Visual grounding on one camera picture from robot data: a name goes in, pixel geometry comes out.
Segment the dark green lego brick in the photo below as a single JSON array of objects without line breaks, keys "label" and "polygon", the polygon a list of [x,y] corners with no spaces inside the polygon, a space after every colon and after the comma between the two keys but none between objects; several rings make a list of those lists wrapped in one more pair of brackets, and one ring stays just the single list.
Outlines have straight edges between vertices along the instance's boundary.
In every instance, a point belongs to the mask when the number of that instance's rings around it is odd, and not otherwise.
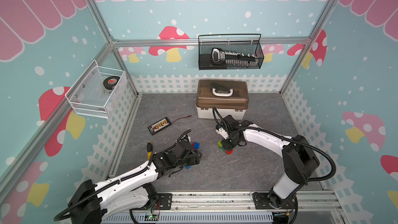
[{"label": "dark green lego brick", "polygon": [[225,148],[224,148],[222,145],[219,146],[219,148],[220,148],[220,150],[221,150],[223,153],[227,153],[226,150],[225,150]]}]

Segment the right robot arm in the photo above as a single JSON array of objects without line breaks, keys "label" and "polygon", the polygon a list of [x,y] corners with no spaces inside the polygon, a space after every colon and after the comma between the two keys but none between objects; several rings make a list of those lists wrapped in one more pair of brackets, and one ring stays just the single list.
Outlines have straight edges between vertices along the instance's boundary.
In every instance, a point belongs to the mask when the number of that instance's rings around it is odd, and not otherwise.
[{"label": "right robot arm", "polygon": [[[301,135],[295,137],[277,134],[259,127],[251,121],[238,122],[231,115],[216,121],[216,132],[222,136],[219,146],[225,153],[236,146],[254,143],[262,146],[283,160],[284,173],[268,193],[268,203],[274,209],[282,208],[289,198],[309,182],[331,179],[336,171],[335,161],[325,151],[312,146]],[[320,166],[316,154],[324,157],[330,164],[330,172],[320,177],[312,177]]]}]

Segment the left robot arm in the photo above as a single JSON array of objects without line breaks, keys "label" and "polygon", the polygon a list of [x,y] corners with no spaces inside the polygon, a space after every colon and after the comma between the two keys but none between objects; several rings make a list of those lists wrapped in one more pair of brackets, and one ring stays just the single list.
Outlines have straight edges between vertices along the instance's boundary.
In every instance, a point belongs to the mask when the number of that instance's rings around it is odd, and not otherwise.
[{"label": "left robot arm", "polygon": [[84,181],[54,221],[99,224],[126,209],[151,209],[159,200],[152,182],[200,163],[202,154],[193,149],[189,133],[183,132],[171,147],[151,154],[143,164],[120,176],[98,183]]}]

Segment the brown lid storage box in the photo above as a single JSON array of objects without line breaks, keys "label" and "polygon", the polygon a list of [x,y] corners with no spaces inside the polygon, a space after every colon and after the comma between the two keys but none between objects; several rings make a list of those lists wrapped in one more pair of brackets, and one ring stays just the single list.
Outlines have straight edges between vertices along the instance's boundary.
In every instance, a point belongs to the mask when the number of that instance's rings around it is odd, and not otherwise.
[{"label": "brown lid storage box", "polygon": [[249,107],[246,82],[233,80],[201,79],[198,82],[196,108],[201,119],[213,119],[215,107],[222,117],[231,115],[242,120]]}]

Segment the black charger board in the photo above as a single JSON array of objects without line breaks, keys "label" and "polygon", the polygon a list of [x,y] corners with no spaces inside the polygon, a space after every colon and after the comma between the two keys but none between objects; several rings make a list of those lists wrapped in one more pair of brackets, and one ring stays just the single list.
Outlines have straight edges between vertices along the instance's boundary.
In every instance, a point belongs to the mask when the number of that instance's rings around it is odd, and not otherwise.
[{"label": "black charger board", "polygon": [[148,127],[148,130],[151,135],[155,135],[159,133],[160,131],[168,128],[169,126],[172,125],[172,122],[167,118],[162,118],[161,120],[157,121],[156,123],[150,125]]}]

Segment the green circuit board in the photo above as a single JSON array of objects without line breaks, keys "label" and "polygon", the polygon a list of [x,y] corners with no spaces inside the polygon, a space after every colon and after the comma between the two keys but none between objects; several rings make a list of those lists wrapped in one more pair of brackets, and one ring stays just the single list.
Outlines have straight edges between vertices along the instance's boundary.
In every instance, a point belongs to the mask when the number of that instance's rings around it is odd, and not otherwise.
[{"label": "green circuit board", "polygon": [[160,220],[160,216],[159,214],[146,213],[144,220],[146,222],[158,222]]}]

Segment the screwdriver bit set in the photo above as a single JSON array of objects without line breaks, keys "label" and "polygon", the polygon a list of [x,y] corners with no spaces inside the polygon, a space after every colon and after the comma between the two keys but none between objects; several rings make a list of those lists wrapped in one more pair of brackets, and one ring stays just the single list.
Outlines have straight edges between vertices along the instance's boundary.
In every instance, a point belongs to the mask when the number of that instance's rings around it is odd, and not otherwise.
[{"label": "screwdriver bit set", "polygon": [[211,51],[211,65],[252,68],[258,66],[258,60],[254,56],[245,56],[237,52],[213,48]]}]

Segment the black tape roll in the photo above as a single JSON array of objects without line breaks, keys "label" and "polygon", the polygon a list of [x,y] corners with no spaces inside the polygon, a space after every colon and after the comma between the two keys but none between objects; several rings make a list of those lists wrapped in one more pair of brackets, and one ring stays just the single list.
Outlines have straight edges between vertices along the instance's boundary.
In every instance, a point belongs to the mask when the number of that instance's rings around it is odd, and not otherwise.
[{"label": "black tape roll", "polygon": [[117,83],[120,81],[120,76],[110,76],[104,79],[103,86],[107,90],[114,90]]}]

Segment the yellow handled screwdriver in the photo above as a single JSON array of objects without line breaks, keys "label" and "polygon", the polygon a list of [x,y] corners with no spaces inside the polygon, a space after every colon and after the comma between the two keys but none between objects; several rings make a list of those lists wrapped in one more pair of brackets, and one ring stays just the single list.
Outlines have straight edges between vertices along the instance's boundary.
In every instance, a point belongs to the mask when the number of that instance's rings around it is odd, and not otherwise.
[{"label": "yellow handled screwdriver", "polygon": [[146,149],[147,149],[147,159],[150,160],[153,153],[153,144],[151,142],[148,142]]}]

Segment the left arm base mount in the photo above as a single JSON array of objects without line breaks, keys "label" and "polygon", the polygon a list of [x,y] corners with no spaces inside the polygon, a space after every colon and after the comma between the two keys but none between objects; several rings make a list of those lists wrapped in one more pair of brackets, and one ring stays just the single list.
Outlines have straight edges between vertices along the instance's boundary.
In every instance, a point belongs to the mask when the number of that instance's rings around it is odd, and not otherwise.
[{"label": "left arm base mount", "polygon": [[143,207],[136,207],[132,210],[150,210],[151,208],[160,210],[171,210],[172,197],[172,194],[158,194],[156,197],[150,198]]}]

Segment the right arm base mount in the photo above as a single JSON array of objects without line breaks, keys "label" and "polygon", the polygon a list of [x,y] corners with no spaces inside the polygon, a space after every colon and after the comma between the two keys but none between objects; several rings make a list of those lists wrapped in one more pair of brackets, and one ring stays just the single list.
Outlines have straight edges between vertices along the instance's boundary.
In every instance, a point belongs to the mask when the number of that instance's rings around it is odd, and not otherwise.
[{"label": "right arm base mount", "polygon": [[285,209],[294,210],[297,198],[293,194],[289,195],[286,199],[280,198],[275,193],[269,192],[254,192],[252,199],[257,210],[260,209]]}]

